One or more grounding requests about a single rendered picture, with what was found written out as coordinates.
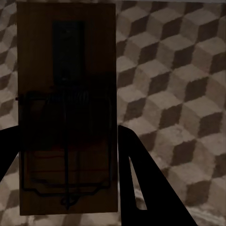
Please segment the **mousetrap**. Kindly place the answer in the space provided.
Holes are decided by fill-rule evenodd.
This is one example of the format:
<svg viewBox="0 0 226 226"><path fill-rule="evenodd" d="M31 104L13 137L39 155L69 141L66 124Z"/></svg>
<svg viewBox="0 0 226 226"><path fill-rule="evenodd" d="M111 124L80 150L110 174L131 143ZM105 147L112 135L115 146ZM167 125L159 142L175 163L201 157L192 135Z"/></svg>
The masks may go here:
<svg viewBox="0 0 226 226"><path fill-rule="evenodd" d="M16 13L20 215L118 212L115 3Z"/></svg>

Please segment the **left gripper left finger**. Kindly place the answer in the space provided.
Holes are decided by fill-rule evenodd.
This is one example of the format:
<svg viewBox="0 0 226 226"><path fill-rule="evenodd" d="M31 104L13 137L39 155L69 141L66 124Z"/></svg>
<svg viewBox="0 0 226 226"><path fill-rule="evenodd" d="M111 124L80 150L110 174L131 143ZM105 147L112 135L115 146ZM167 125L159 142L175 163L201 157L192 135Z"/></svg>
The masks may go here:
<svg viewBox="0 0 226 226"><path fill-rule="evenodd" d="M0 182L20 149L19 125L0 130Z"/></svg>

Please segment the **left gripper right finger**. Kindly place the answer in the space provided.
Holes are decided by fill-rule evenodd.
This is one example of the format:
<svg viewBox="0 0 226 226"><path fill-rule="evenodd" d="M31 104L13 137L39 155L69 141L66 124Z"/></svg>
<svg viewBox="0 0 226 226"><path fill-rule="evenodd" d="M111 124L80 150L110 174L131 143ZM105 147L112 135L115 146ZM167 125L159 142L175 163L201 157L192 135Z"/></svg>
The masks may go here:
<svg viewBox="0 0 226 226"><path fill-rule="evenodd" d="M121 226L198 226L136 133L118 127ZM137 208L131 158L148 210Z"/></svg>

